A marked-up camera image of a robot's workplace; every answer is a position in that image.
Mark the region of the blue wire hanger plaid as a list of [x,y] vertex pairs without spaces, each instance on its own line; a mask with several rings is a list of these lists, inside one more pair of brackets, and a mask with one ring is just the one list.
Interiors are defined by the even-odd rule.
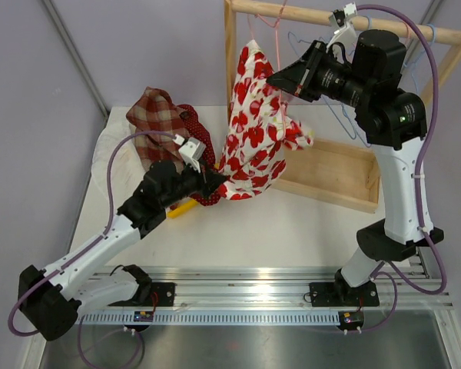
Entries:
[[306,39],[303,39],[297,36],[292,31],[289,31],[287,33],[287,41],[292,51],[297,57],[300,57],[311,44],[311,41],[308,41]]

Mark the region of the red white polka-dot skirt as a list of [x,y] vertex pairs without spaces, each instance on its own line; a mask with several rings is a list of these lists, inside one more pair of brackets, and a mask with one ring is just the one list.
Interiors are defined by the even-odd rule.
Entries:
[[188,104],[178,105],[177,108],[187,133],[201,143],[198,160],[213,167],[216,164],[216,157],[211,136],[208,130],[200,123],[198,113]]

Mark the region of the white red poppy skirt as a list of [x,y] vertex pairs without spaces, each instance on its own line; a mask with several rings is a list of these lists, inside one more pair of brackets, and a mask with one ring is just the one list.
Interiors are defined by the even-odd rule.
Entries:
[[285,98],[267,84],[273,73],[267,56],[250,40],[240,51],[219,163],[227,180],[218,193],[226,200],[262,194],[285,172],[285,149],[296,151],[313,145],[313,132],[287,115]]

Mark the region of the blue wire hanger polka-dot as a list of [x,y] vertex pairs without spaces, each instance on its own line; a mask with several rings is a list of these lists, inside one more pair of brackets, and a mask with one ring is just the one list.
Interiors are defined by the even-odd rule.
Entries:
[[350,140],[354,141],[358,138],[358,133],[355,125],[353,124],[352,119],[348,115],[346,105],[344,103],[339,103],[339,109],[342,115],[342,118],[339,116],[339,112],[337,108],[335,108],[331,103],[330,100],[326,97],[321,98],[323,103],[328,107],[333,117],[337,120],[340,124],[340,127],[343,131],[347,134]]

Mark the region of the red beige plaid skirt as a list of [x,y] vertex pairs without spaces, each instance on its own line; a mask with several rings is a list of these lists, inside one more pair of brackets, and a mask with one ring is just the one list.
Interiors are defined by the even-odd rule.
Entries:
[[[142,96],[129,109],[126,119],[136,132],[162,131],[170,135],[188,136],[180,117],[180,109],[172,102],[170,95],[159,88],[146,87]],[[178,146],[172,138],[159,134],[141,135],[134,139],[134,146],[145,171],[153,163],[163,160],[172,161],[178,172],[184,168]]]

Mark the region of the pink wire hanger white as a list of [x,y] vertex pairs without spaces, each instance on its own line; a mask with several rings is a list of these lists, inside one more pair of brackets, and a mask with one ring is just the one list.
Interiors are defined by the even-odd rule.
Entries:
[[400,21],[404,24],[406,28],[406,37],[405,37],[404,45],[407,46],[411,41],[411,34],[412,34],[411,27],[403,18],[400,18]]

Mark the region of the blue wire hanger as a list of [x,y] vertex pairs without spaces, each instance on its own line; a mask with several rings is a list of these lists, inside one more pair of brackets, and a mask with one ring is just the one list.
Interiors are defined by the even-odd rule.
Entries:
[[[435,40],[436,40],[436,27],[434,25],[430,24],[430,23],[426,24],[426,26],[430,27],[431,30],[432,30],[432,33],[433,33],[433,37],[429,41],[429,47],[432,48],[432,46],[433,46],[433,44],[435,43]],[[410,77],[411,77],[411,80],[413,82],[413,86],[415,88],[415,92],[416,92],[417,95],[420,93],[420,87],[419,87],[418,78],[416,76],[416,70],[417,70],[417,67],[418,67],[418,64],[419,64],[421,58],[425,54],[426,54],[426,49],[424,47],[422,47],[422,50],[414,58],[413,61],[411,61],[410,63],[408,63],[408,62],[403,63],[403,66],[406,67],[409,70]]]

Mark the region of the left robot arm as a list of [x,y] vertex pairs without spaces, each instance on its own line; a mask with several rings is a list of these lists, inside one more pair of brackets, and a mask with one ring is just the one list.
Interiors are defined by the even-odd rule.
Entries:
[[171,161],[153,164],[99,235],[42,269],[30,265],[21,272],[18,309],[33,325],[33,332],[54,341],[90,311],[122,301],[148,302],[152,280],[136,265],[100,281],[89,279],[158,227],[171,205],[193,194],[208,198],[226,180],[208,165],[198,170],[186,165],[178,172]]

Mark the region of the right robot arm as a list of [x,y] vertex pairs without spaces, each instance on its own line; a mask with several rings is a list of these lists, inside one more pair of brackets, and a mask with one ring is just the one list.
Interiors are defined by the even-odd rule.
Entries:
[[310,284],[315,308],[378,306],[373,278],[382,265],[443,239],[430,219],[422,182],[425,105],[399,87],[405,54],[396,34],[370,29],[359,35],[351,61],[338,60],[329,45],[315,41],[267,79],[304,101],[327,96],[352,107],[380,168],[385,217],[357,232],[358,248],[333,281]]

